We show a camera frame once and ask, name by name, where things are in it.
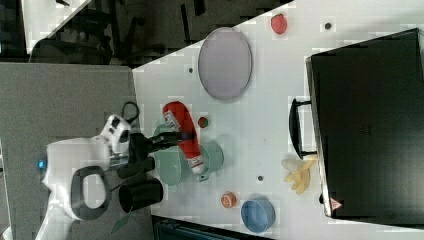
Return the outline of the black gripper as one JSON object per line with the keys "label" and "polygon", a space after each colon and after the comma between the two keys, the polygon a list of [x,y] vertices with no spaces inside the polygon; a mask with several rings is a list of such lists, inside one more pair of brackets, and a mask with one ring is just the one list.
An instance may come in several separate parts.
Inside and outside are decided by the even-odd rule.
{"label": "black gripper", "polygon": [[144,161],[152,152],[177,146],[179,141],[190,140],[194,134],[186,132],[162,132],[150,139],[142,133],[133,133],[129,141],[129,163]]}

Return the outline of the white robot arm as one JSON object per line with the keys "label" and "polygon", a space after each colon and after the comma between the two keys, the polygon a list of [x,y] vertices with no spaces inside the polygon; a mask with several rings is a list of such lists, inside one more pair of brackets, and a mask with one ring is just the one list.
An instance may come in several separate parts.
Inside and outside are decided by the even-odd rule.
{"label": "white robot arm", "polygon": [[49,144],[42,183],[50,195],[35,240],[66,240],[73,222],[102,216],[110,199],[107,171],[193,138],[192,133],[164,132],[147,138],[141,133],[124,131],[119,137],[98,135]]}

